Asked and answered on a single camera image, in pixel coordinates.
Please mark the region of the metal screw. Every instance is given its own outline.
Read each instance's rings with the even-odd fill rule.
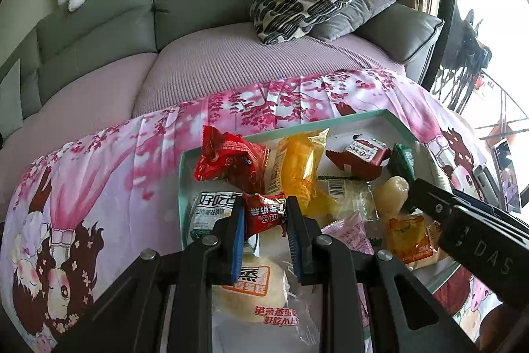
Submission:
[[[145,249],[140,253],[141,260],[153,260],[156,257],[156,252],[153,249]]]
[[[388,261],[388,260],[392,260],[393,259],[393,253],[391,253],[389,250],[379,250],[377,252],[377,257],[380,259],[380,260],[384,260],[384,261]]]
[[[319,245],[331,245],[332,238],[328,235],[319,235],[318,237],[316,237],[316,242]]]
[[[215,235],[207,235],[202,238],[202,244],[211,247],[216,245],[219,242],[219,239]]]

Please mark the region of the shallow cardboard tray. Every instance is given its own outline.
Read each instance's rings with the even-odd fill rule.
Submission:
[[[293,127],[275,129],[273,131],[262,132],[256,135],[245,137],[248,141],[263,143],[268,148],[274,149],[280,139],[295,135],[297,133],[316,131],[319,129],[329,128],[327,135],[327,150],[342,151],[344,147],[351,142],[353,134],[366,133],[388,145],[390,149],[396,143],[411,145],[417,141],[413,133],[388,110],[374,110],[351,114],[333,119],[314,121],[312,123],[302,124]],[[179,172],[179,194],[178,194],[178,212],[180,218],[182,248],[187,245],[187,230],[190,224],[190,207],[194,196],[202,191],[238,191],[235,187],[229,185],[226,181],[197,181],[193,177],[195,166],[200,156],[200,148],[186,151],[182,154]],[[318,175],[343,176],[340,171],[327,157],[323,157],[318,167]],[[376,179],[373,184],[385,181],[389,178],[389,172],[384,169],[383,174]],[[277,257],[278,250],[287,249],[287,239],[281,239],[280,229],[267,232],[264,235],[268,241],[261,241],[261,255],[267,257]],[[439,289],[457,270],[459,264],[454,262],[450,257],[446,258],[437,265],[420,268],[414,271],[414,275],[429,289],[435,292]]]

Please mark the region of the cartoon girl's brown hair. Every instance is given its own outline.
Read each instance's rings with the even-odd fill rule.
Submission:
[[[31,335],[42,331],[45,315],[48,312],[48,273],[55,266],[54,258],[50,253],[50,240],[42,242],[42,251],[38,254],[36,272],[42,283],[42,290],[35,298],[24,286],[17,275],[13,274],[13,306],[24,329]]]
[[[92,289],[97,282],[96,259],[104,246],[102,228],[96,228],[96,224],[90,229],[86,229],[82,222],[77,225],[70,257],[61,265],[70,283],[70,302],[64,319],[46,322],[56,340],[94,303]]]

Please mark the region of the small red candy package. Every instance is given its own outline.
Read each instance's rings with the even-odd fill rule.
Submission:
[[[247,193],[265,192],[265,167],[270,150],[248,142],[240,135],[221,134],[215,127],[204,126],[202,155],[198,159],[195,178],[226,179]]]
[[[248,195],[246,201],[246,235],[245,239],[256,233],[267,231],[274,226],[283,225],[285,221],[285,195]]]
[[[382,161],[390,154],[387,145],[366,134],[354,135],[353,142],[342,152],[325,151],[338,168],[365,181],[373,181],[382,174]]]

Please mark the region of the barcode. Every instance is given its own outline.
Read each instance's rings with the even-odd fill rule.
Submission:
[[[330,196],[345,196],[346,182],[342,178],[331,178],[327,180]]]
[[[269,195],[277,195],[281,192],[281,175],[279,171],[282,166],[283,159],[285,158],[286,151],[282,151],[276,156],[276,160],[273,163],[272,176],[270,177],[270,186],[268,186]]]

